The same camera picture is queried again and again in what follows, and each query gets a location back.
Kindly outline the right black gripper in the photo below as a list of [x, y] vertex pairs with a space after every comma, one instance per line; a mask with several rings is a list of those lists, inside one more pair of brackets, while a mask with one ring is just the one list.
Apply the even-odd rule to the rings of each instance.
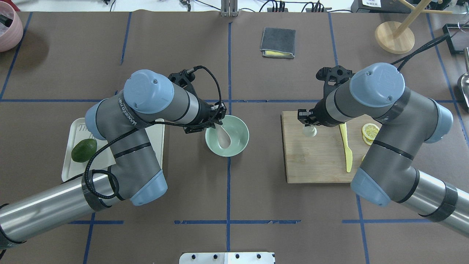
[[341, 65], [323, 67], [315, 75], [317, 80], [323, 81], [323, 99], [313, 109], [298, 109], [298, 121], [305, 127], [320, 126], [336, 127], [345, 123], [332, 116], [332, 110], [338, 110], [335, 104], [335, 91], [352, 78], [354, 73]]

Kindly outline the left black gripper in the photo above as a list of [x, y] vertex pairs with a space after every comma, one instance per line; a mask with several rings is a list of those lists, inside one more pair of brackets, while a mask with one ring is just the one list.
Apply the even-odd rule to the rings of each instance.
[[221, 120], [225, 117], [226, 107], [221, 97], [221, 88], [213, 73], [206, 69], [206, 72], [214, 80], [218, 101], [209, 104], [198, 97], [192, 82], [195, 80], [196, 69], [182, 70], [169, 75], [169, 80], [174, 84], [174, 97], [170, 106], [176, 106], [176, 110], [171, 110], [175, 117], [169, 119], [177, 127], [183, 127], [185, 133], [202, 132], [206, 128], [214, 128], [216, 124], [221, 125]]

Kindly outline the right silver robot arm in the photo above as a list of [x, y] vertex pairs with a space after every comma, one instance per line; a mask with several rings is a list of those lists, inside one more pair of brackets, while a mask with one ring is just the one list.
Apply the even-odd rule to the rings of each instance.
[[423, 143], [438, 142], [449, 133], [451, 111], [410, 90], [399, 70], [386, 62], [358, 71], [313, 109], [298, 110], [298, 120], [306, 126], [336, 127], [362, 115], [381, 128], [351, 189], [378, 206], [402, 204], [467, 237], [468, 193], [411, 165]]

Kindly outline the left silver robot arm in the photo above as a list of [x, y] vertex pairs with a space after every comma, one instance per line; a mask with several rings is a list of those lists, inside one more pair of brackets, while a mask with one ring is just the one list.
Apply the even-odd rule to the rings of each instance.
[[146, 129], [153, 125], [201, 132], [222, 124], [226, 107], [221, 98], [209, 104], [197, 96], [192, 81], [197, 70], [169, 77], [151, 70], [131, 74], [117, 95], [91, 107], [87, 130], [106, 141], [87, 161], [82, 174], [20, 202], [1, 206], [1, 249], [130, 200], [141, 206], [167, 191], [163, 169]]

